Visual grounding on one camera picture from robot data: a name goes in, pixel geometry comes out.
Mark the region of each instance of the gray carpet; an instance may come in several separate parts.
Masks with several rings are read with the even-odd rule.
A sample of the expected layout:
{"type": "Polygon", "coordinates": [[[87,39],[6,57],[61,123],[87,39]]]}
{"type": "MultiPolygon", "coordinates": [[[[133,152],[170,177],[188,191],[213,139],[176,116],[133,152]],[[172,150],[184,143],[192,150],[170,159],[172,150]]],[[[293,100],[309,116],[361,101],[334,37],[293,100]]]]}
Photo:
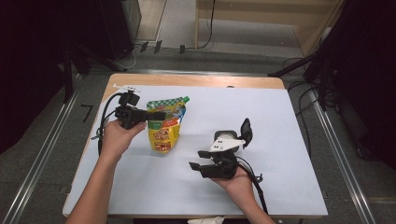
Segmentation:
{"type": "MultiPolygon", "coordinates": [[[[179,54],[172,49],[163,49],[158,54],[153,49],[140,53],[135,52],[137,59],[134,69],[185,70],[185,71],[214,71],[244,73],[247,76],[264,76],[282,68],[284,58],[250,56],[242,54],[213,53],[205,51],[187,51],[179,54]]],[[[132,56],[127,56],[120,63],[133,63],[132,56]]],[[[85,76],[82,88],[68,117],[66,124],[52,150],[47,165],[26,204],[19,223],[64,223],[62,209],[66,194],[61,190],[73,181],[79,158],[91,130],[92,123],[102,99],[109,76],[114,72],[101,64],[92,62],[92,71],[85,76]],[[87,121],[87,107],[93,105],[93,110],[87,121]]],[[[283,77],[285,86],[291,80],[301,79],[300,75],[283,77]]],[[[298,99],[306,86],[300,86],[290,92],[293,107],[298,108],[298,99]]],[[[54,96],[47,108],[37,117],[26,135],[13,148],[0,155],[0,219],[3,219],[11,206],[18,186],[27,175],[34,162],[38,150],[41,148],[50,126],[55,121],[62,106],[64,93],[60,91],[54,96]]],[[[306,96],[303,105],[309,104],[306,96]]],[[[394,197],[396,186],[396,172],[388,168],[381,161],[363,161],[357,156],[352,138],[340,116],[331,109],[329,111],[334,128],[340,137],[343,148],[356,172],[361,186],[368,198],[394,197]]],[[[321,219],[307,219],[304,223],[361,223],[355,205],[338,165],[330,149],[325,133],[311,108],[304,112],[312,145],[312,163],[321,189],[326,192],[325,203],[329,215],[321,219]]],[[[298,118],[302,134],[306,139],[301,119],[298,118]]],[[[396,215],[392,212],[395,203],[371,203],[377,223],[392,223],[396,215]]],[[[297,224],[297,219],[281,219],[282,223],[297,224]]],[[[131,219],[111,218],[108,223],[131,223],[131,219]]]]}

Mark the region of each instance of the white tabletop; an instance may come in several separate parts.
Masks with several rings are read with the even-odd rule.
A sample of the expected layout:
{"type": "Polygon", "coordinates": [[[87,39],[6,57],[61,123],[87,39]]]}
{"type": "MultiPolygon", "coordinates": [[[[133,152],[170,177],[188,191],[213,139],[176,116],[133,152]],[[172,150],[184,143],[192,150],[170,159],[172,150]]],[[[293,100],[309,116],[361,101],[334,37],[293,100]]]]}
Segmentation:
{"type": "MultiPolygon", "coordinates": [[[[210,164],[197,151],[209,150],[214,133],[235,130],[249,118],[253,140],[235,154],[247,160],[260,183],[272,217],[327,216],[318,181],[285,90],[136,86],[138,108],[153,100],[189,96],[175,148],[166,155],[150,148],[148,131],[139,134],[120,160],[108,213],[127,217],[239,217],[225,191],[193,171],[189,161],[210,164]]],[[[118,98],[107,112],[118,106],[118,98]]],[[[102,115],[104,104],[99,109],[102,115]]],[[[91,136],[99,126],[98,119],[91,136]]],[[[63,213],[68,216],[98,159],[97,140],[84,152],[63,213]]]]}

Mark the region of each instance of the human hand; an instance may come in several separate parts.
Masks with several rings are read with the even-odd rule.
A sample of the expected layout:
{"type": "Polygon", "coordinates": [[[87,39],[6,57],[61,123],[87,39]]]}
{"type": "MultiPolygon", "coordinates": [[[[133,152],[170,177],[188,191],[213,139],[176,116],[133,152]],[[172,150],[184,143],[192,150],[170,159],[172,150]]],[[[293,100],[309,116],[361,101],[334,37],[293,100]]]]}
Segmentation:
{"type": "Polygon", "coordinates": [[[240,167],[232,179],[212,178],[215,183],[219,184],[229,194],[233,202],[243,210],[251,203],[256,203],[253,193],[252,182],[248,174],[240,167]]]}
{"type": "Polygon", "coordinates": [[[110,121],[105,127],[101,157],[119,161],[122,153],[131,145],[132,139],[146,128],[146,122],[136,124],[126,130],[120,126],[120,120],[110,121]]]}

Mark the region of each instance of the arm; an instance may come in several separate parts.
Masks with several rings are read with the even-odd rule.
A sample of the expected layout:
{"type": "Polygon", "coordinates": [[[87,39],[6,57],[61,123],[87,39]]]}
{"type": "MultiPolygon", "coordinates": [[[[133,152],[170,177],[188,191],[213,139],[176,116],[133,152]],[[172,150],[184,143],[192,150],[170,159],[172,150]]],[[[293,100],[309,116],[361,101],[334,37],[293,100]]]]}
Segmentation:
{"type": "Polygon", "coordinates": [[[107,124],[102,153],[66,223],[106,223],[117,163],[132,139],[145,127],[144,122],[137,124],[131,130],[123,129],[117,120],[107,124]]]}
{"type": "Polygon", "coordinates": [[[235,176],[230,180],[212,180],[225,189],[250,223],[275,223],[257,204],[254,198],[252,183],[244,170],[238,167],[235,176]]]}

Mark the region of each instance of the food pouch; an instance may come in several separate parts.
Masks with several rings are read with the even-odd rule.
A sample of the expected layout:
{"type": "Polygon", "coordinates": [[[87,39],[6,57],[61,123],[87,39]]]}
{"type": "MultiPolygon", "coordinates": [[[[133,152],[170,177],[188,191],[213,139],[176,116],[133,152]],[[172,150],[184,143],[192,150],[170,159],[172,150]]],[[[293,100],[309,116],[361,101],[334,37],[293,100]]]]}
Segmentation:
{"type": "Polygon", "coordinates": [[[148,138],[152,149],[168,153],[175,146],[189,100],[186,96],[147,103],[148,112],[166,113],[165,120],[148,121],[148,138]]]}

